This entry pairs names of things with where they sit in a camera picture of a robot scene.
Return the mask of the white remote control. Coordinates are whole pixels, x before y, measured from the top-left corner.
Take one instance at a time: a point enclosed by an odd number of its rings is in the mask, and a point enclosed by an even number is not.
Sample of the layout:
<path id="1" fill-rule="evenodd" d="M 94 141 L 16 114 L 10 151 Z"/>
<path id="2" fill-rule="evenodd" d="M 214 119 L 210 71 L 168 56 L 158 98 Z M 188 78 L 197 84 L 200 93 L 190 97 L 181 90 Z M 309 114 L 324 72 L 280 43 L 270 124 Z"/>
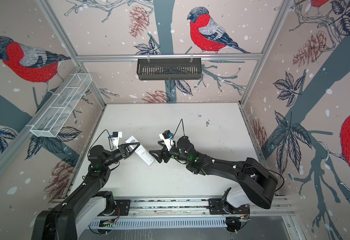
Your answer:
<path id="1" fill-rule="evenodd" d="M 125 142 L 127 144 L 139 143 L 139 141 L 134 136 L 131 136 Z M 149 167 L 155 162 L 155 158 L 149 154 L 149 152 L 142 144 L 139 145 L 139 147 L 135 150 L 134 153 L 137 154 L 140 157 L 140 159 L 143 160 Z"/>

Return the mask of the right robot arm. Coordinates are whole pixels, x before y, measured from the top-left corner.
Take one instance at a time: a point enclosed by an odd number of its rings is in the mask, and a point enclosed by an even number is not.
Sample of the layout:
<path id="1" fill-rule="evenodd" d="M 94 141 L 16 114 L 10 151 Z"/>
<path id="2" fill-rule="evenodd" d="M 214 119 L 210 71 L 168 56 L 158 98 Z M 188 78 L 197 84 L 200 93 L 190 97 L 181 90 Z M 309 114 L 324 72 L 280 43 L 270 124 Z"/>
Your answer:
<path id="1" fill-rule="evenodd" d="M 174 159 L 186 164 L 186 169 L 195 175 L 213 175 L 232 180 L 240 184 L 250 202 L 263 209 L 270 209 L 277 190 L 278 180 L 270 170 L 264 168 L 257 160 L 247 158 L 245 161 L 226 161 L 198 152 L 189 137 L 181 137 L 177 144 L 164 140 L 158 144 L 161 150 L 151 150 L 149 154 L 159 163 Z"/>

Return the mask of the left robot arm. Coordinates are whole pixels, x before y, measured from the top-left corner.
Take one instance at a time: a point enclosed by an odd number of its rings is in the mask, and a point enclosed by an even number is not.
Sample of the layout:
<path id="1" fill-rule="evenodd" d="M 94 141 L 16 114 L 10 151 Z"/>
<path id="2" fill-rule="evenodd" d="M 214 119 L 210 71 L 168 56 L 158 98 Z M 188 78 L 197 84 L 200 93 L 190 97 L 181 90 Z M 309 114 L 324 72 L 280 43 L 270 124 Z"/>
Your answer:
<path id="1" fill-rule="evenodd" d="M 112 213 L 113 193 L 101 190 L 112 172 L 109 166 L 129 158 L 139 147 L 139 142 L 121 144 L 111 152 L 101 145 L 91 147 L 82 184 L 62 203 L 36 217 L 31 239 L 77 240 L 98 214 Z"/>

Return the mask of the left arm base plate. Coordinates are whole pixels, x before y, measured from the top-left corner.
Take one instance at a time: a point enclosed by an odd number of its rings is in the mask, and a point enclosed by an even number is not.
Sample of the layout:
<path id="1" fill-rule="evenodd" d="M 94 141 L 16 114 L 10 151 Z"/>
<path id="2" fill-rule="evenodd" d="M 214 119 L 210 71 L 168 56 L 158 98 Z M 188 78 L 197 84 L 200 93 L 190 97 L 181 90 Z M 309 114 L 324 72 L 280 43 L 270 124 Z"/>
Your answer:
<path id="1" fill-rule="evenodd" d="M 127 216 L 129 214 L 131 200 L 106 201 L 106 208 L 99 216 Z"/>

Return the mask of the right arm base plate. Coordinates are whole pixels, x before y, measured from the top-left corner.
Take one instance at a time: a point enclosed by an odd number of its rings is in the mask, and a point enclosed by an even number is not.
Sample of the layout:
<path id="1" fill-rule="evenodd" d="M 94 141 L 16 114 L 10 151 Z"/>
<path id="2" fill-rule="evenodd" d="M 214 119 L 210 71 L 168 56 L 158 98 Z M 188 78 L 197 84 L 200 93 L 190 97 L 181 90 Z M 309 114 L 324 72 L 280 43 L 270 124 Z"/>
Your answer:
<path id="1" fill-rule="evenodd" d="M 222 199 L 208 199 L 208 209 L 211 215 L 248 215 L 250 213 L 249 205 L 233 207 Z"/>

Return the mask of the white mesh wall shelf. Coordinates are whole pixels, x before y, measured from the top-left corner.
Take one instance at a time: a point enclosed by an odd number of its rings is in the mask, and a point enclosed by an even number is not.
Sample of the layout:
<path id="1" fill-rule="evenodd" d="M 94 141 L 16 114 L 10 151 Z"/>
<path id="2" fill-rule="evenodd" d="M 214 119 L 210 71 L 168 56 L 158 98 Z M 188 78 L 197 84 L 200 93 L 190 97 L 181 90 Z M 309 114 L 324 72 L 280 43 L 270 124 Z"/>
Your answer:
<path id="1" fill-rule="evenodd" d="M 89 74 L 71 74 L 64 82 L 64 88 L 53 95 L 53 102 L 32 125 L 30 132 L 36 137 L 57 137 L 91 83 Z"/>

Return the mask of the black wall basket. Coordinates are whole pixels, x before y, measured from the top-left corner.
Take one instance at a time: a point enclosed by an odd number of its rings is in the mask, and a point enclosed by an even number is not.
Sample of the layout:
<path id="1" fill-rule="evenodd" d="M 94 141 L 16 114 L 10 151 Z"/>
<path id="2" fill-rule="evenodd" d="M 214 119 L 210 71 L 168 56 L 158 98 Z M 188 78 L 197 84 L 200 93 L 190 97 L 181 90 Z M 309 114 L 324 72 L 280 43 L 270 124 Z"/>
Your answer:
<path id="1" fill-rule="evenodd" d="M 136 73 L 141 81 L 199 80 L 202 76 L 202 60 L 139 59 Z"/>

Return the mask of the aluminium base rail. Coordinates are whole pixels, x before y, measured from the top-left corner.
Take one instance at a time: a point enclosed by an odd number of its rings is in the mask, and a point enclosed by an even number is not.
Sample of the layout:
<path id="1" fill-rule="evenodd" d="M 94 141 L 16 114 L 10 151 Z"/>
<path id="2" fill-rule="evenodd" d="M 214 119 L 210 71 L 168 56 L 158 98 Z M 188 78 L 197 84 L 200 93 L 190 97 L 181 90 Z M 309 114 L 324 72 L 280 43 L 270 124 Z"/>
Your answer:
<path id="1" fill-rule="evenodd" d="M 120 218 L 187 218 L 187 217 L 291 217 L 295 216 L 286 197 L 276 196 L 271 208 L 262 209 L 255 204 L 250 206 L 248 215 L 211 215 L 208 199 L 221 199 L 220 196 L 183 197 L 116 197 L 115 200 L 131 200 L 129 214 Z M 114 219 L 115 216 L 95 216 L 96 219 Z"/>

